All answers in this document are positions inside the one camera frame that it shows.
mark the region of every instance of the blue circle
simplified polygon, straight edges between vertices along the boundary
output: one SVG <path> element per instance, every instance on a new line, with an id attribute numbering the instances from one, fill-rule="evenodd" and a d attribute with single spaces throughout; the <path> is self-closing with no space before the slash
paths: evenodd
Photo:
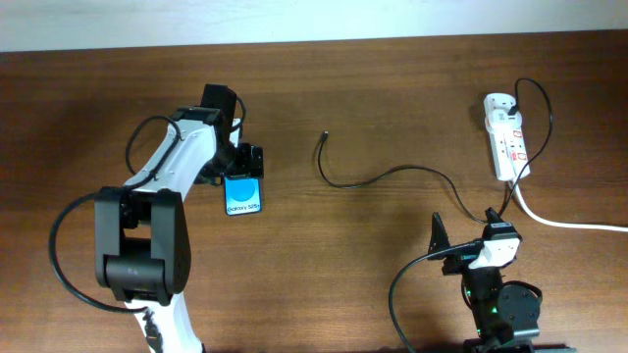
<path id="1" fill-rule="evenodd" d="M 255 183 L 251 179 L 231 180 L 229 184 L 229 196 L 235 201 L 247 201 L 255 193 Z"/>

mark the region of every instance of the brown table surface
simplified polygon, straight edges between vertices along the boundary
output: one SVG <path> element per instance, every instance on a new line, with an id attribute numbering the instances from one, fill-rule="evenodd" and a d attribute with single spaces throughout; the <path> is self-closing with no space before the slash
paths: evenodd
<path id="1" fill-rule="evenodd" d="M 540 81 L 554 107 L 547 152 L 523 182 L 530 207 L 566 222 L 626 225 L 628 32 L 449 36 L 318 43 L 214 45 L 0 55 L 0 351 L 147 352 L 131 316 L 79 302 L 47 255 L 53 219 L 74 198 L 128 177 L 124 149 L 154 114 L 197 104 L 205 82 L 246 102 L 244 140 L 263 146 L 264 211 L 225 214 L 223 190 L 195 186 L 185 201 L 192 270 L 185 298 L 212 351 L 376 351 L 396 348 L 391 280 L 427 251 L 440 212 L 452 243 L 480 236 L 436 176 L 404 172 L 364 189 L 354 181 L 405 163 L 447 174 L 476 215 L 497 207 L 482 100 Z M 522 86 L 528 151 L 546 136 L 540 93 Z M 164 135 L 149 126 L 139 166 Z M 537 343 L 582 352 L 628 345 L 628 234 L 540 225 L 517 206 L 504 215 L 524 237 L 506 279 L 545 294 Z M 70 280 L 115 304 L 94 277 L 93 207 L 59 235 Z M 396 294 L 418 347 L 476 336 L 460 278 L 441 264 L 409 271 Z"/>

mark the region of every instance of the white background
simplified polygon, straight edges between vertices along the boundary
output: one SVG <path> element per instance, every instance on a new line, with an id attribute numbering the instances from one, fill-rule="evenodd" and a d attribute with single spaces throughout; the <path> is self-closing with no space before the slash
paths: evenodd
<path id="1" fill-rule="evenodd" d="M 0 0 L 0 51 L 628 27 L 628 0 Z"/>

